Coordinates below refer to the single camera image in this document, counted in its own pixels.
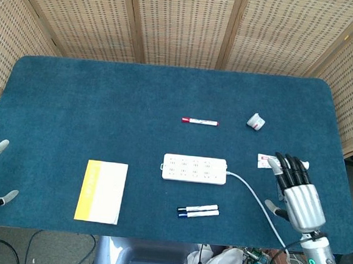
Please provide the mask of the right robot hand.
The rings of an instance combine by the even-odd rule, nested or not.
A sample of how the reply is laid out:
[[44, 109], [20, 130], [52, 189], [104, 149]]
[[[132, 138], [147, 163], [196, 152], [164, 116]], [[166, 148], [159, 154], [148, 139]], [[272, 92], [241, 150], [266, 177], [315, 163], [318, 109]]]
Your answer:
[[282, 200], [286, 209], [265, 200], [267, 208], [276, 216], [291, 223], [301, 234], [313, 234], [326, 223], [325, 214], [315, 186], [307, 171], [307, 165], [298, 157], [275, 153], [274, 159], [268, 159], [276, 177]]

